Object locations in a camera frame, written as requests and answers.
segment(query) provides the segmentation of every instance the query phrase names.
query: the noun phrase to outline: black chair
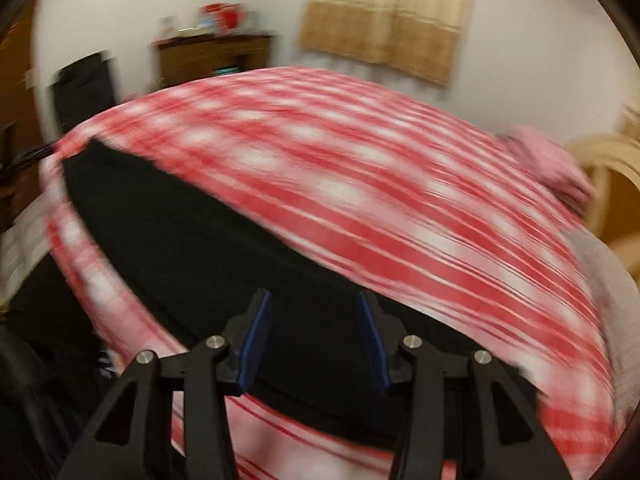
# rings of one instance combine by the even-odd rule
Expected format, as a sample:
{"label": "black chair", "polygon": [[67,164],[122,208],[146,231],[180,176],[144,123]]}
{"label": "black chair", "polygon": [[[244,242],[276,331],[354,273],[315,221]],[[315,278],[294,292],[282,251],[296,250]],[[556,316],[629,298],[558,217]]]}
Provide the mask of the black chair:
{"label": "black chair", "polygon": [[109,62],[104,52],[97,52],[58,72],[50,88],[62,134],[116,105]]}

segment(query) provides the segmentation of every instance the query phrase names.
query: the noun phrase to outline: wall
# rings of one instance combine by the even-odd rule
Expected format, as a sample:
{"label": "wall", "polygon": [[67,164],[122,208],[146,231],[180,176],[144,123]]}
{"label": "wall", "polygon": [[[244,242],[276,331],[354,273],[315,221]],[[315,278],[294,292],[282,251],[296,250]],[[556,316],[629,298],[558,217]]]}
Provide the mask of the wall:
{"label": "wall", "polygon": [[140,92],[157,78],[149,43],[163,16],[178,26],[193,25],[199,6],[245,0],[39,0],[32,43],[36,104],[44,136],[55,138],[47,87],[55,73],[81,57],[109,50],[116,57],[114,82],[119,97]]}
{"label": "wall", "polygon": [[250,0],[280,33],[275,62],[322,66],[379,82],[499,133],[531,124],[559,142],[613,131],[638,67],[596,0],[476,0],[445,90],[295,46],[305,0]]}

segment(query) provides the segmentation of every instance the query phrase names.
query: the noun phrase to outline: brown curtain panel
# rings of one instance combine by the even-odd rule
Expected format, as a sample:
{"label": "brown curtain panel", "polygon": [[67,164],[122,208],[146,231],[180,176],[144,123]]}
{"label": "brown curtain panel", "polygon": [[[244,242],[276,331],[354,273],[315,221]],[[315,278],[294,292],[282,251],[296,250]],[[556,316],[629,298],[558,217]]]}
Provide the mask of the brown curtain panel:
{"label": "brown curtain panel", "polygon": [[472,0],[309,0],[300,46],[444,85]]}

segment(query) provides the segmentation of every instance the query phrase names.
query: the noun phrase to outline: bed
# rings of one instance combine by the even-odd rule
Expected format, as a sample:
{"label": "bed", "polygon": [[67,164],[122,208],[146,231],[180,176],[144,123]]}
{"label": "bed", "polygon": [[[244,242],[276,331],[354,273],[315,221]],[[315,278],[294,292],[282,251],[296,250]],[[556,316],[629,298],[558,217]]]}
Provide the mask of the bed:
{"label": "bed", "polygon": [[[69,199],[91,138],[204,190],[307,258],[516,365],[574,478],[617,433],[601,320],[567,232],[580,221],[471,124],[369,82],[274,68],[187,83],[95,116],[43,161],[52,254],[122,370],[185,347],[114,270]],[[386,478],[391,455],[229,399],[243,478]],[[182,441],[181,399],[173,440]],[[445,476],[452,478],[448,465]]]}

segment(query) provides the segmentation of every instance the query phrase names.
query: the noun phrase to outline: bedsheet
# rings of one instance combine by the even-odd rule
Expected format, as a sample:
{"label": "bedsheet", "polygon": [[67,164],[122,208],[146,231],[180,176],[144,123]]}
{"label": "bedsheet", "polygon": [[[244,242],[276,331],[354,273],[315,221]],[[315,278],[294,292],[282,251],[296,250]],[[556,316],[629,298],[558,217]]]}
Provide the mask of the bedsheet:
{"label": "bedsheet", "polygon": [[[126,287],[66,194],[61,161],[94,136],[521,367],[574,478],[588,478],[612,447],[600,321],[561,235],[577,219],[499,139],[382,86],[293,67],[187,83],[80,124],[41,165],[47,228],[120,368],[142,349],[184,348]],[[177,398],[177,444],[180,410]],[[228,415],[244,478],[388,473],[387,453],[305,428],[250,396],[229,399]]]}

